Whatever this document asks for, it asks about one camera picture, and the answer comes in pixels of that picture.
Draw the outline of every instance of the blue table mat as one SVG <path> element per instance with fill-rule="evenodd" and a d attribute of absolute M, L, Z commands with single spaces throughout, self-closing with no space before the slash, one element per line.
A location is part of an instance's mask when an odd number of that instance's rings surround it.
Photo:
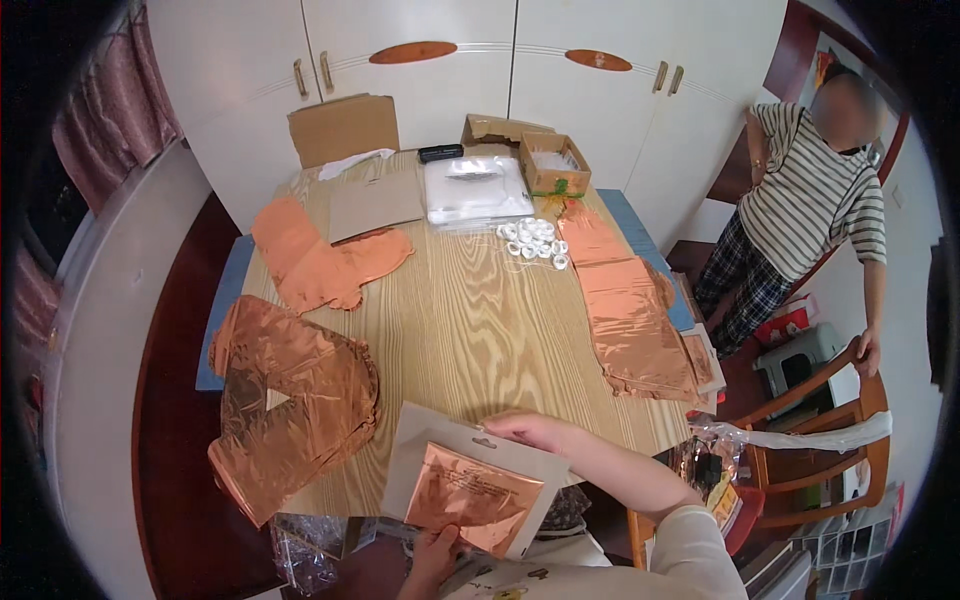
<path fill-rule="evenodd" d="M 657 245 L 650 239 L 650 234 L 643 227 L 640 218 L 636 216 L 633 207 L 627 202 L 623 192 L 616 189 L 598 189 L 597 193 L 600 194 L 600 198 L 607 205 L 607 210 L 610 211 L 616 224 L 623 231 L 623 235 L 627 238 L 634 254 L 646 258 L 654 269 L 666 275 L 673 283 L 677 300 L 667 311 L 670 323 L 677 327 L 679 331 L 692 329 L 694 326 L 693 316 L 686 307 L 680 288 L 677 287 L 677 281 L 670 275 L 670 268 L 667 266 L 666 260 L 660 255 Z M 240 292 L 243 291 L 243 280 L 247 276 L 247 267 L 250 265 L 251 256 L 253 256 L 253 248 L 253 236 L 244 235 L 236 239 L 233 243 L 233 249 L 230 250 L 227 265 L 224 267 L 224 273 L 220 276 L 217 294 L 210 309 L 210 318 L 206 322 L 204 349 L 200 353 L 200 364 L 197 367 L 198 391 L 220 392 L 224 389 L 224 378 L 217 376 L 210 369 L 207 353 L 210 349 L 210 342 L 213 341 L 214 331 L 220 328 L 230 306 L 240 298 Z"/>
<path fill-rule="evenodd" d="M 670 275 L 670 267 L 667 266 L 666 260 L 657 250 L 657 245 L 650 239 L 650 234 L 647 233 L 646 228 L 640 222 L 640 218 L 636 216 L 634 208 L 627 202 L 623 192 L 618 189 L 598 189 L 597 193 L 600 194 L 600 198 L 607 205 L 607 210 L 610 211 L 617 226 L 623 231 L 623 235 L 627 238 L 627 243 L 630 244 L 634 254 L 646 258 L 654 269 L 666 275 L 670 279 L 670 283 L 673 283 L 676 299 L 673 306 L 667 310 L 670 323 L 677 327 L 678 331 L 692 329 L 695 325 L 693 315 L 690 314 L 690 309 L 686 307 L 677 280 Z"/>
<path fill-rule="evenodd" d="M 253 248 L 252 235 L 238 237 L 233 242 L 230 256 L 227 257 L 224 273 L 220 276 L 220 283 L 217 285 L 217 294 L 213 297 L 210 317 L 206 320 L 204 349 L 200 353 L 200 364 L 197 366 L 198 392 L 222 392 L 224 389 L 224 378 L 214 374 L 210 369 L 207 353 L 210 350 L 210 342 L 213 341 L 213 332 L 220 328 L 230 306 L 240 298 L 243 280 L 247 277 L 247 267 L 250 266 L 250 259 L 253 256 Z"/>

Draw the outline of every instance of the person's hand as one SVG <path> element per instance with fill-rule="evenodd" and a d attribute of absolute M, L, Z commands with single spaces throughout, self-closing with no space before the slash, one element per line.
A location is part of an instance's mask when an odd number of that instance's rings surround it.
<path fill-rule="evenodd" d="M 403 585 L 418 591 L 411 597 L 428 597 L 427 594 L 436 593 L 440 585 L 453 574 L 457 553 L 462 550 L 457 543 L 459 531 L 456 525 L 447 525 L 441 532 L 422 531 L 417 536 L 414 541 L 414 566 Z"/>
<path fill-rule="evenodd" d="M 856 349 L 856 358 L 853 363 L 861 377 L 873 377 L 880 367 L 880 335 L 874 329 L 867 327 L 860 336 L 860 345 Z"/>
<path fill-rule="evenodd" d="M 763 176 L 766 175 L 766 173 L 767 173 L 767 170 L 763 167 L 762 164 L 753 165 L 750 168 L 750 180 L 753 182 L 754 187 L 757 187 L 758 185 L 763 183 Z"/>
<path fill-rule="evenodd" d="M 524 410 L 506 411 L 484 419 L 480 424 L 494 436 L 561 456 L 566 456 L 570 436 L 578 429 L 576 425 L 565 420 Z"/>

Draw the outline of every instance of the plaid pants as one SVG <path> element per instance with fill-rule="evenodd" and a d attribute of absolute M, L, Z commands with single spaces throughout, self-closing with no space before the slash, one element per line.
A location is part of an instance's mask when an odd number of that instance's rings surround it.
<path fill-rule="evenodd" d="M 722 360 L 736 352 L 790 295 L 793 281 L 782 276 L 747 237 L 734 212 L 707 261 L 693 298 L 709 320 L 720 299 L 735 286 L 740 288 L 723 321 L 710 332 L 710 340 Z"/>

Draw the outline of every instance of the red bag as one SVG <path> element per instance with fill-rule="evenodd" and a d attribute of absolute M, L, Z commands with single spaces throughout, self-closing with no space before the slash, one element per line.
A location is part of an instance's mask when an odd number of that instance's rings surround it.
<path fill-rule="evenodd" d="M 810 318 L 817 314 L 817 304 L 809 294 L 788 302 L 761 325 L 754 335 L 766 348 L 776 348 L 810 328 Z"/>

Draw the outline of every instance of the cabinet door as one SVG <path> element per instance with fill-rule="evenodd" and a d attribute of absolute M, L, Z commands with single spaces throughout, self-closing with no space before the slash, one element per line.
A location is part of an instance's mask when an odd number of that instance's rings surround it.
<path fill-rule="evenodd" d="M 333 90 L 321 82 L 324 99 L 393 96 L 401 148 L 459 142 L 468 112 L 507 116 L 516 0 L 304 0 L 303 14 L 321 77 L 326 52 Z M 416 60 L 413 48 L 371 62 L 388 48 L 424 41 L 455 51 Z"/>
<path fill-rule="evenodd" d="M 187 132 L 194 156 L 241 234 L 300 171 L 287 114 L 300 108 L 297 91 L 278 89 L 227 110 Z"/>
<path fill-rule="evenodd" d="M 743 129 L 743 107 L 693 89 L 664 98 L 624 196 L 666 256 Z"/>
<path fill-rule="evenodd" d="M 750 103 L 763 86 L 777 49 L 786 0 L 678 0 L 674 65 L 683 85 L 705 88 L 738 104 Z"/>
<path fill-rule="evenodd" d="M 675 19 L 671 0 L 522 0 L 510 117 L 566 133 L 594 187 L 624 189 L 663 95 L 653 87 L 671 60 Z M 582 64 L 570 50 L 603 54 Z"/>
<path fill-rule="evenodd" d="M 294 61 L 320 101 L 299 0 L 164 0 L 150 34 L 170 103 L 186 132 L 279 88 L 300 100 Z"/>

